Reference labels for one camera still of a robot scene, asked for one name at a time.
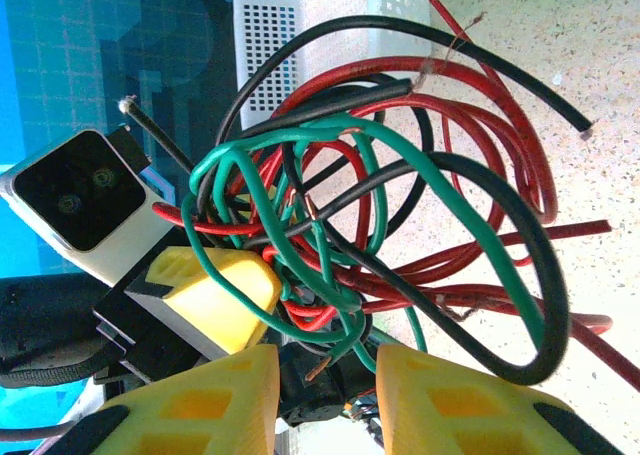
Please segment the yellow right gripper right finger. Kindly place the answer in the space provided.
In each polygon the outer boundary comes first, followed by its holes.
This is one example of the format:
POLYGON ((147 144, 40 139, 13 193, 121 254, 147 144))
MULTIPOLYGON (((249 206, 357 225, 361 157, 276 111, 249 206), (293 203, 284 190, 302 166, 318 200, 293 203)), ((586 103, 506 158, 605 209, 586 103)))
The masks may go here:
POLYGON ((559 399, 398 344, 379 347, 388 454, 616 454, 559 399))

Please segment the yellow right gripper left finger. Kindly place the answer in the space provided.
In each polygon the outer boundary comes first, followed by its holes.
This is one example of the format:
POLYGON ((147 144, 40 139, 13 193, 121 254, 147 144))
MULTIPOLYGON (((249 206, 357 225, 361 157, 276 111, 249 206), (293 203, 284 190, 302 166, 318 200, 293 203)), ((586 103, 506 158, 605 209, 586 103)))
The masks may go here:
POLYGON ((99 454, 271 454, 277 347, 260 344, 120 395, 128 416, 99 454))

